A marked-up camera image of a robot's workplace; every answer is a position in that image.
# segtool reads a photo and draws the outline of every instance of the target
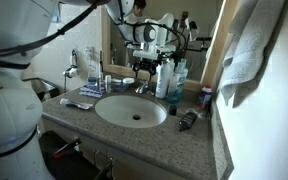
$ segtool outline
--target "granite countertop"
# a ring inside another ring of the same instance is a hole
[[[136,94],[130,87],[124,93],[112,95],[134,95],[151,99],[168,110],[167,103],[154,96]],[[129,155],[173,172],[186,179],[215,179],[215,163],[209,120],[197,119],[190,130],[179,132],[179,121],[187,108],[196,107],[196,95],[185,92],[184,99],[177,106],[177,115],[152,128],[126,128],[102,119],[95,109],[80,110],[61,106],[61,98],[96,105],[100,99],[81,96],[80,90],[62,94],[43,103],[43,118],[80,132],[89,138],[121,150]]]

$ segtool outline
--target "sink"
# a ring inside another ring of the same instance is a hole
[[[96,103],[95,111],[110,123],[130,128],[154,127],[166,119],[166,111],[161,105],[128,95],[103,98]]]

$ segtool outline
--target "white robot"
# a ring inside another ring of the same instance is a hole
[[[134,0],[61,1],[89,5],[90,8],[80,16],[82,19],[96,6],[105,4],[108,14],[127,41],[150,43],[154,48],[162,48],[167,42],[165,27],[155,24],[165,19],[146,25],[132,25],[123,21],[125,15],[132,10]],[[0,0],[1,180],[54,179],[44,164],[36,135],[42,104],[31,87],[21,81],[20,76],[31,59],[41,51],[42,45],[63,35],[78,23],[79,20],[73,20],[58,33],[45,38],[57,3],[58,0]],[[167,15],[167,18],[170,19],[167,20],[169,26],[172,17]],[[149,50],[150,54],[156,53],[154,48]]]

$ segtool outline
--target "cabinet door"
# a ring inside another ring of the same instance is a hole
[[[116,180],[184,180],[171,172],[110,147],[108,156],[115,159],[113,177]]]
[[[92,164],[96,165],[98,169],[103,169],[108,163],[106,145],[46,119],[43,119],[42,124],[44,126],[43,132],[53,130],[67,142],[80,138],[82,143],[79,145],[79,149],[83,152],[83,156]]]

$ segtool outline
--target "white towel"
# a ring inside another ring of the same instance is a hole
[[[272,35],[283,4],[284,0],[244,0],[235,15],[230,26],[230,31],[234,34],[233,41],[223,61],[221,93],[226,105],[235,93],[236,85],[253,79],[260,69],[264,48]]]

